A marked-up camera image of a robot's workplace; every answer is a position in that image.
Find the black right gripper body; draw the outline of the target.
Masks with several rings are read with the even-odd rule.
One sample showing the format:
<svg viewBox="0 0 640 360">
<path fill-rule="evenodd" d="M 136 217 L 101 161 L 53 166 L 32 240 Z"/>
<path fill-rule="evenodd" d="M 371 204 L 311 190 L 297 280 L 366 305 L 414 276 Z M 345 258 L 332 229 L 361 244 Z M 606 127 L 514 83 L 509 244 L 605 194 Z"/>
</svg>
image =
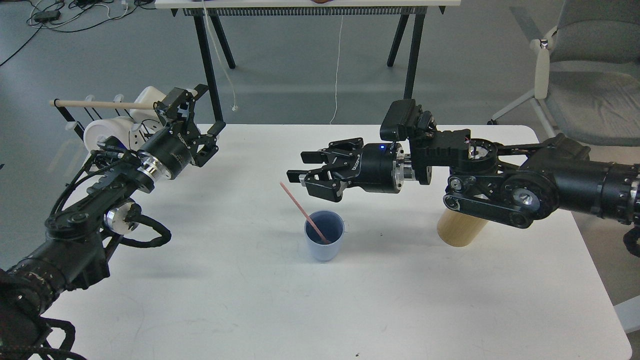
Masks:
<svg viewBox="0 0 640 360">
<path fill-rule="evenodd" d="M 398 142 L 364 145 L 355 164 L 355 176 L 347 182 L 366 192 L 397 194 L 405 181 L 416 180 L 410 154 Z"/>
</svg>

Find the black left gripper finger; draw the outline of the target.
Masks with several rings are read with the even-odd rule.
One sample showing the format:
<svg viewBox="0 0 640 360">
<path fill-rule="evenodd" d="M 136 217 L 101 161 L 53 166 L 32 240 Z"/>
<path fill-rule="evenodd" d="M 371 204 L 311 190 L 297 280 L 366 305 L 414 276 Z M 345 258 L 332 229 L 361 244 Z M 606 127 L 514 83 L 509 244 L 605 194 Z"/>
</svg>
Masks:
<svg viewBox="0 0 640 360">
<path fill-rule="evenodd" d="M 198 84 L 194 89 L 174 88 L 161 101 L 153 103 L 153 110 L 163 125 L 155 132 L 157 137 L 162 131 L 183 138 L 201 138 L 202 135 L 194 122 L 195 103 L 208 92 L 208 85 Z"/>
<path fill-rule="evenodd" d="M 196 125 L 193 130 L 190 130 L 190 155 L 192 155 L 190 164 L 203 167 L 218 152 L 217 139 L 226 125 L 225 121 L 219 120 L 215 121 L 205 133 L 201 133 Z"/>
</svg>

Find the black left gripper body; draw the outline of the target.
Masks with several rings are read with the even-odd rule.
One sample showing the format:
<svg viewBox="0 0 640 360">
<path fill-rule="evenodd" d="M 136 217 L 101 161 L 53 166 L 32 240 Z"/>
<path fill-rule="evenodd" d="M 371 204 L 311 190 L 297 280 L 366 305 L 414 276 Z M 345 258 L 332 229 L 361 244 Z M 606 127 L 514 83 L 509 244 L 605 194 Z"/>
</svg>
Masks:
<svg viewBox="0 0 640 360">
<path fill-rule="evenodd" d="M 142 147 L 142 164 L 138 171 L 151 180 L 173 180 L 188 164 L 202 167 L 198 152 L 202 136 L 196 125 L 167 125 L 156 132 Z"/>
</svg>

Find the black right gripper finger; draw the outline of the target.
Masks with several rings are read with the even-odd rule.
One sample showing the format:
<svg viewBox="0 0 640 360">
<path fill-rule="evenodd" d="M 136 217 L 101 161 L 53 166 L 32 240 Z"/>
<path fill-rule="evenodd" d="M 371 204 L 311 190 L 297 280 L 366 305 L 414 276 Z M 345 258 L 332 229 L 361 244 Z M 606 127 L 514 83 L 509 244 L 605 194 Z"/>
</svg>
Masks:
<svg viewBox="0 0 640 360">
<path fill-rule="evenodd" d="M 327 168 L 359 168 L 363 149 L 362 137 L 336 140 L 320 150 L 301 152 L 301 160 Z"/>
<path fill-rule="evenodd" d="M 346 168 L 322 167 L 314 170 L 288 170 L 286 176 L 290 183 L 301 183 L 314 198 L 338 203 L 343 192 L 354 179 L 354 172 Z"/>
</svg>

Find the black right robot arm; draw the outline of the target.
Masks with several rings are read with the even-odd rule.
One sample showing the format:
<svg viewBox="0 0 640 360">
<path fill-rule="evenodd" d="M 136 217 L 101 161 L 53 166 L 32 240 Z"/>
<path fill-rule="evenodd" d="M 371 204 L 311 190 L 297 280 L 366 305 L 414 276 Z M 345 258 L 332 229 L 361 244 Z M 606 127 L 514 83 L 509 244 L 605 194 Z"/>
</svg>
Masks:
<svg viewBox="0 0 640 360">
<path fill-rule="evenodd" d="M 381 142 L 336 140 L 302 152 L 313 170 L 288 170 L 314 198 L 339 202 L 345 189 L 397 194 L 404 181 L 429 185 L 433 167 L 449 176 L 443 202 L 459 214 L 526 229 L 557 209 L 632 225 L 622 241 L 639 255 L 639 166 L 591 161 L 590 149 L 564 134 L 542 143 L 503 145 L 468 129 L 438 130 L 413 99 L 391 103 Z"/>
</svg>

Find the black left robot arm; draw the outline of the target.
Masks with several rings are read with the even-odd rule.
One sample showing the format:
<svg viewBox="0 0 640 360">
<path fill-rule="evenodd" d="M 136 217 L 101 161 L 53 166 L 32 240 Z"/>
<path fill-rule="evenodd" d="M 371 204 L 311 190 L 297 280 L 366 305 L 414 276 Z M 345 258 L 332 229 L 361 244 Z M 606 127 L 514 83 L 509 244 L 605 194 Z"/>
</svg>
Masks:
<svg viewBox="0 0 640 360">
<path fill-rule="evenodd" d="M 128 148 L 117 136 L 99 136 L 96 149 L 66 185 L 45 221 L 45 241 L 7 271 L 1 271 L 1 358 L 80 360 L 72 351 L 75 328 L 44 317 L 60 294 L 109 277 L 118 246 L 159 248 L 172 234 L 143 214 L 132 199 L 151 193 L 162 179 L 173 180 L 187 165 L 202 167 L 218 151 L 226 123 L 206 133 L 194 121 L 195 103 L 208 91 L 174 88 L 150 108 L 159 126 L 140 146 Z"/>
</svg>

